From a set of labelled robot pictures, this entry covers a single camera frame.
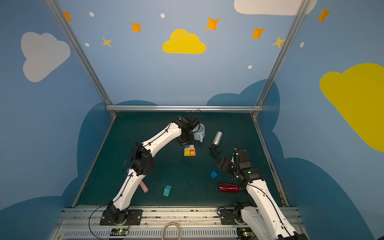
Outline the tan wood block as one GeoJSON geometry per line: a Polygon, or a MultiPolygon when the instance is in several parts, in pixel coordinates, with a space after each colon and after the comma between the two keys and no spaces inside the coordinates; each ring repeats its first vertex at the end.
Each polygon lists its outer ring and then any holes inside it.
{"type": "Polygon", "coordinates": [[[195,147],[193,147],[193,146],[186,146],[186,147],[185,147],[185,150],[188,150],[188,151],[194,151],[194,150],[195,150],[195,147]]]}

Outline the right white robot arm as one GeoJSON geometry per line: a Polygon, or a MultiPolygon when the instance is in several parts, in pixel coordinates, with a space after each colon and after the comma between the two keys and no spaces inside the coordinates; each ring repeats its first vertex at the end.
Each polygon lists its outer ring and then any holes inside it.
{"type": "Polygon", "coordinates": [[[232,158],[222,157],[218,167],[238,180],[252,197],[250,201],[237,202],[235,220],[249,226],[258,240],[306,240],[287,220],[272,197],[260,171],[252,168],[248,153],[243,148],[233,150],[232,158]]]}

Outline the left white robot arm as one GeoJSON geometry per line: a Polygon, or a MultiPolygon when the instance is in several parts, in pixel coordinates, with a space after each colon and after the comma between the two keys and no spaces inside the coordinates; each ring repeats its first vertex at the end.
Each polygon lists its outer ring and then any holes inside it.
{"type": "Polygon", "coordinates": [[[187,118],[176,116],[167,126],[152,138],[142,143],[135,142],[131,153],[131,164],[126,179],[118,194],[103,211],[100,225],[122,226],[129,219],[128,208],[140,183],[154,170],[155,155],[168,143],[177,139],[178,145],[192,144],[195,128],[200,126],[198,117],[191,114],[187,118]]]}

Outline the teal block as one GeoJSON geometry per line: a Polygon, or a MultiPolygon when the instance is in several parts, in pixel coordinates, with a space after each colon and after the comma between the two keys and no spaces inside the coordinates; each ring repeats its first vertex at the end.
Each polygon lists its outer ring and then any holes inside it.
{"type": "Polygon", "coordinates": [[[163,196],[168,197],[170,195],[170,193],[171,193],[171,190],[172,190],[172,186],[167,185],[164,188],[163,196]]]}

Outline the light blue ceramic mug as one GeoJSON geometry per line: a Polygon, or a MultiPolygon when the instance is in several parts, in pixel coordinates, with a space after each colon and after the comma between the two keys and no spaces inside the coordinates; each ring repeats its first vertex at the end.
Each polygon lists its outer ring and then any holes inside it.
{"type": "Polygon", "coordinates": [[[193,136],[195,141],[199,141],[200,143],[203,142],[205,137],[205,126],[201,123],[199,123],[194,129],[193,129],[193,136]]]}

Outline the red spray bottle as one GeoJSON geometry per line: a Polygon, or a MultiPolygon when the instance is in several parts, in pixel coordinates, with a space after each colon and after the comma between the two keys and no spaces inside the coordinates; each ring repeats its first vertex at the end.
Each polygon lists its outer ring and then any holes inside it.
{"type": "Polygon", "coordinates": [[[224,193],[239,193],[243,192],[244,188],[237,184],[219,183],[219,191],[224,193]]]}

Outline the right green circuit board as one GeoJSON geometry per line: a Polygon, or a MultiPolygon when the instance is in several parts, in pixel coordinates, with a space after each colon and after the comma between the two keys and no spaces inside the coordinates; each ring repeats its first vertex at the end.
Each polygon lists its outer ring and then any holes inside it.
{"type": "Polygon", "coordinates": [[[237,228],[238,240],[252,240],[254,233],[250,228],[237,228]]]}

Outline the purple pink toy spatula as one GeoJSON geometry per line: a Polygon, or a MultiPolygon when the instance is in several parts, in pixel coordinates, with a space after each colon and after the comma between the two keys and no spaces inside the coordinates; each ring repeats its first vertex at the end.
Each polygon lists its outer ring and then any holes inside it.
{"type": "Polygon", "coordinates": [[[146,177],[146,175],[138,174],[132,168],[128,169],[127,173],[129,176],[128,186],[127,186],[129,193],[134,194],[137,188],[141,188],[144,193],[147,193],[149,191],[148,187],[143,182],[143,179],[146,177]]]}

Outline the left green circuit board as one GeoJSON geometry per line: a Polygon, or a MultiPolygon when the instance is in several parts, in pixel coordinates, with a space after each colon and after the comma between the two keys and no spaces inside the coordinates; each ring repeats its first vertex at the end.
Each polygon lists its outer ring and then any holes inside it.
{"type": "Polygon", "coordinates": [[[129,229],[123,228],[123,229],[112,229],[110,231],[110,237],[126,237],[129,235],[129,229]]]}

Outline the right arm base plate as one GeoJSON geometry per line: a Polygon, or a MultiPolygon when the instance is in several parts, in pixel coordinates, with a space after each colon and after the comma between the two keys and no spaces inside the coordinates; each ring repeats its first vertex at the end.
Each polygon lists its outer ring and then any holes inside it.
{"type": "Polygon", "coordinates": [[[219,209],[219,217],[222,225],[238,225],[234,209],[219,209]]]}

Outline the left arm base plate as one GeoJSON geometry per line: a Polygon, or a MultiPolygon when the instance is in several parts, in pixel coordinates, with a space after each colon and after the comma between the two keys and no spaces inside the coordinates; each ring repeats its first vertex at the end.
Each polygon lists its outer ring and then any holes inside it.
{"type": "Polygon", "coordinates": [[[105,210],[100,221],[101,226],[138,226],[141,223],[143,210],[105,210]]]}

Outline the front aluminium rail base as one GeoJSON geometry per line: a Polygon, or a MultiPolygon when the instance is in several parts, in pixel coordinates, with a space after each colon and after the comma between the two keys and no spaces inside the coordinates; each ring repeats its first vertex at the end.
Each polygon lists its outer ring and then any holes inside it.
{"type": "MultiPolygon", "coordinates": [[[[237,240],[237,228],[245,224],[222,225],[220,207],[131,207],[143,210],[138,226],[101,226],[104,207],[63,209],[50,236],[51,240],[237,240]],[[110,237],[112,229],[129,229],[126,237],[110,237]]],[[[280,209],[300,234],[305,234],[297,208],[280,209]]]]}

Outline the aluminium left corner post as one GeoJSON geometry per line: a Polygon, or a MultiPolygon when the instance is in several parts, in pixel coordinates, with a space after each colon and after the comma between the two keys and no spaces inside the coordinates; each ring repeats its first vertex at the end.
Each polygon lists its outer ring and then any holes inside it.
{"type": "Polygon", "coordinates": [[[93,82],[94,86],[96,87],[99,95],[101,96],[104,103],[106,104],[106,107],[111,106],[113,103],[112,103],[110,97],[108,96],[106,89],[104,88],[104,86],[103,86],[102,82],[100,81],[95,69],[93,68],[88,57],[86,56],[85,51],[83,50],[83,48],[82,48],[76,34],[74,33],[69,21],[66,19],[65,14],[62,11],[58,1],[45,0],[45,2],[47,4],[47,6],[49,7],[51,13],[55,17],[56,21],[58,22],[59,26],[63,30],[65,36],[69,40],[72,48],[74,49],[75,53],[77,54],[77,56],[78,56],[80,62],[82,63],[84,69],[86,70],[91,81],[93,82]]]}

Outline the aluminium corner post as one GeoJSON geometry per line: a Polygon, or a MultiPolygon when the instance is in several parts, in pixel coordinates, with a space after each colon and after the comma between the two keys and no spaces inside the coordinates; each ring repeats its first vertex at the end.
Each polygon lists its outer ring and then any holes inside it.
{"type": "Polygon", "coordinates": [[[261,108],[261,110],[258,110],[258,111],[253,111],[252,112],[252,118],[253,120],[256,119],[257,115],[259,112],[261,112],[263,110],[263,104],[268,96],[268,93],[270,92],[270,89],[280,71],[280,68],[282,67],[283,65],[283,62],[289,52],[289,49],[293,43],[293,41],[295,40],[295,37],[306,17],[306,12],[307,12],[307,9],[310,8],[310,4],[311,4],[312,1],[309,1],[309,0],[304,0],[301,2],[301,4],[299,5],[299,8],[298,8],[298,11],[293,19],[293,22],[288,30],[288,33],[286,35],[286,38],[285,38],[285,41],[283,42],[283,46],[280,48],[280,51],[278,53],[278,56],[276,58],[276,61],[273,65],[273,68],[267,78],[267,81],[266,83],[264,84],[264,87],[262,88],[262,91],[258,97],[258,100],[257,100],[257,103],[256,103],[256,107],[259,107],[261,108]]]}
{"type": "Polygon", "coordinates": [[[106,89],[104,88],[104,86],[103,86],[102,82],[100,81],[95,69],[93,68],[88,57],[86,56],[85,51],[83,50],[83,48],[82,48],[76,34],[74,33],[69,21],[66,19],[65,14],[62,11],[58,1],[45,0],[45,2],[47,4],[47,6],[49,7],[51,13],[55,17],[56,21],[58,22],[59,26],[63,30],[65,36],[69,40],[72,48],[74,49],[75,53],[77,54],[77,56],[78,56],[80,62],[82,63],[84,69],[86,70],[91,81],[93,82],[94,86],[96,87],[99,95],[101,96],[104,103],[106,104],[106,107],[111,106],[113,103],[112,103],[110,97],[108,96],[106,89]]]}

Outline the aluminium right corner post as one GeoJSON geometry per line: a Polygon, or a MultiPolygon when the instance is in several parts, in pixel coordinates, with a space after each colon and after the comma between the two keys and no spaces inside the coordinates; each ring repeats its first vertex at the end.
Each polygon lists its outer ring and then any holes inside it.
{"type": "Polygon", "coordinates": [[[309,1],[309,0],[304,0],[301,2],[301,4],[299,5],[299,8],[298,8],[298,11],[293,19],[293,22],[288,30],[288,33],[286,35],[286,38],[285,38],[285,41],[283,42],[283,46],[280,48],[280,51],[278,53],[278,56],[276,58],[276,61],[273,65],[273,68],[267,78],[267,81],[266,83],[264,84],[264,87],[262,88],[262,91],[258,97],[258,100],[257,100],[257,103],[256,103],[256,107],[259,107],[261,108],[261,110],[258,110],[258,111],[253,111],[252,112],[252,118],[253,120],[256,119],[257,115],[259,112],[261,112],[263,110],[263,104],[268,96],[268,93],[270,92],[270,89],[280,71],[280,68],[282,67],[283,65],[283,62],[289,52],[289,49],[293,43],[293,41],[295,40],[295,37],[306,17],[306,12],[307,12],[307,9],[310,8],[310,4],[311,4],[312,1],[309,1]]]}

